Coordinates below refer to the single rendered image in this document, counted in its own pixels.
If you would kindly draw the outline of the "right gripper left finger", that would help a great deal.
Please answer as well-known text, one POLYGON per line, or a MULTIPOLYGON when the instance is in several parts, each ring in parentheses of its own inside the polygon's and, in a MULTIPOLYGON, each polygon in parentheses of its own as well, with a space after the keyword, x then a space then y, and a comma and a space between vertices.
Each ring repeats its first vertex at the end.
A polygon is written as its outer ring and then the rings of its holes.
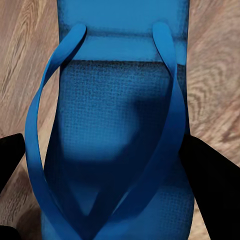
POLYGON ((0 138, 0 193, 25 153, 22 133, 0 138))

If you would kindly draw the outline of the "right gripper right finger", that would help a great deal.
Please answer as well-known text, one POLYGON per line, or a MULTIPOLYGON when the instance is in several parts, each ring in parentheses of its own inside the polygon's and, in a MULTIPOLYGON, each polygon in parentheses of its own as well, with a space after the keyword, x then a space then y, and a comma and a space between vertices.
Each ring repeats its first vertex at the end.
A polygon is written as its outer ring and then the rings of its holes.
POLYGON ((240 240, 240 167, 184 134, 178 152, 211 240, 240 240))

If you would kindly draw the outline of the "sandal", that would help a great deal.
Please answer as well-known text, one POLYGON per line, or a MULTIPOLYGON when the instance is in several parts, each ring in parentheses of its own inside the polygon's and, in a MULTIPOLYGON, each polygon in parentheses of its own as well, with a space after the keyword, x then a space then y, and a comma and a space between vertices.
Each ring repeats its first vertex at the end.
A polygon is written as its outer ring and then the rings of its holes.
POLYGON ((59 46, 25 122, 42 240, 188 240, 195 196, 179 151, 190 0, 57 0, 59 46), (43 87, 59 71, 44 168, 43 87))

